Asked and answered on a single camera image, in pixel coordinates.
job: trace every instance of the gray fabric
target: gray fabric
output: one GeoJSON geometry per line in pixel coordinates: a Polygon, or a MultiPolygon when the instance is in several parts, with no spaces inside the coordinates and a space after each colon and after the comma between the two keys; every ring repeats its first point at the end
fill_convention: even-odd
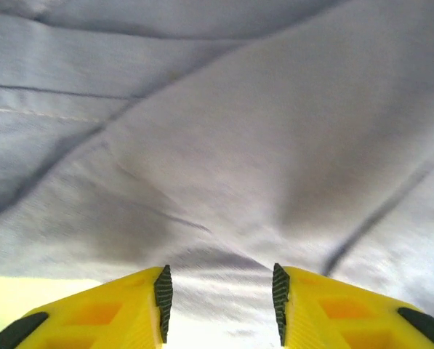
{"type": "Polygon", "coordinates": [[[250,39],[338,0],[0,0],[0,13],[48,25],[160,38],[250,39]]]}
{"type": "Polygon", "coordinates": [[[240,44],[69,31],[0,15],[0,85],[142,97],[240,44]]]}
{"type": "Polygon", "coordinates": [[[0,208],[44,164],[103,124],[125,103],[0,88],[0,208]]]}

